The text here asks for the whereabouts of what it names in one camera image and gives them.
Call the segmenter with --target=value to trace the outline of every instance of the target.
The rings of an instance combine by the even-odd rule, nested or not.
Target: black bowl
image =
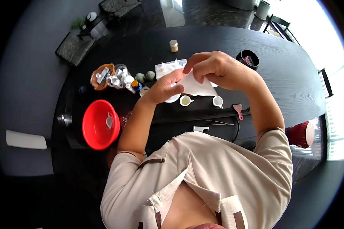
[[[245,62],[245,60],[243,59],[244,57],[250,56],[252,61],[253,61],[253,65],[248,64]],[[257,70],[258,66],[259,66],[259,58],[256,56],[256,54],[248,49],[242,50],[241,52],[239,52],[239,54],[236,57],[236,60],[238,60],[239,62],[243,63],[244,65],[246,65],[247,67],[253,69],[253,70]]]

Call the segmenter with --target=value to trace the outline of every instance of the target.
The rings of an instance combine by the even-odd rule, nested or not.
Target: chin
[[[186,229],[225,229],[225,228],[215,223],[204,223],[199,226],[187,227]]]

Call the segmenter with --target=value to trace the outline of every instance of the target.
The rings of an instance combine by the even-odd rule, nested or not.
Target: red plastic basin
[[[108,128],[106,119],[112,117],[112,126]],[[83,117],[83,136],[87,144],[96,150],[106,149],[114,142],[120,132],[120,120],[112,105],[100,99],[89,105]]]

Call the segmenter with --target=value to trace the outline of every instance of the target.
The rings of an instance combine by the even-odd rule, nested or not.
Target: orange basket
[[[106,78],[104,78],[102,80],[102,82],[100,84],[97,83],[97,77],[96,74],[97,73],[101,73],[103,71],[103,69],[107,67],[108,69],[110,69],[111,75],[113,76],[115,74],[115,66],[113,64],[105,64],[105,65],[101,65],[99,66],[93,73],[91,76],[91,85],[94,87],[95,90],[104,90],[108,87],[107,83],[106,83]]]

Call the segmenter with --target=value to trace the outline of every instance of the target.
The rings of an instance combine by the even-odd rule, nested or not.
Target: shirt sleeve
[[[101,216],[105,225],[109,225],[109,215],[117,210],[117,205],[120,204],[117,197],[134,176],[140,164],[140,160],[133,152],[123,151],[115,156],[101,201]]]
[[[293,173],[292,152],[284,131],[277,128],[265,132],[257,142],[254,152],[269,161],[278,172],[271,179],[282,181],[278,183],[281,183],[282,188],[290,192]]]

